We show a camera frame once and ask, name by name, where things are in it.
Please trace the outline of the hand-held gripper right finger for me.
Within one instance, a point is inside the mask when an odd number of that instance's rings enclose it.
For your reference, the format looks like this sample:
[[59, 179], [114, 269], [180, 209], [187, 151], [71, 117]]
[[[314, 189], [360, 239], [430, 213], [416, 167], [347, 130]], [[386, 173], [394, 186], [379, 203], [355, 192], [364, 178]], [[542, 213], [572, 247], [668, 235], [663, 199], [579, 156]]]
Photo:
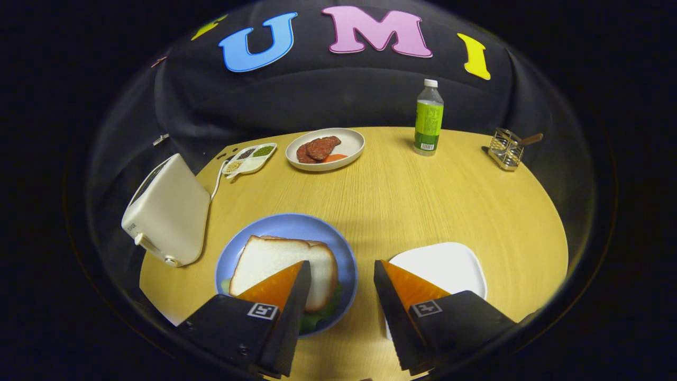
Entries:
[[516, 327], [472, 291], [450, 293], [384, 260], [374, 285], [401, 369], [412, 376], [469, 361]]

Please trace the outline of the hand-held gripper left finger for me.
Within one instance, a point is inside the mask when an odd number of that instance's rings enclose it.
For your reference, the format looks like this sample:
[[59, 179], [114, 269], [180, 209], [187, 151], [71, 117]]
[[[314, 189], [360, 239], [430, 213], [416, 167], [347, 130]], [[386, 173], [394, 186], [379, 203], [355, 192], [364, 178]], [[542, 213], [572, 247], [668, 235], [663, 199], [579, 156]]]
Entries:
[[211, 297], [177, 330], [249, 378], [289, 376], [311, 279], [310, 263], [297, 262], [239, 297]]

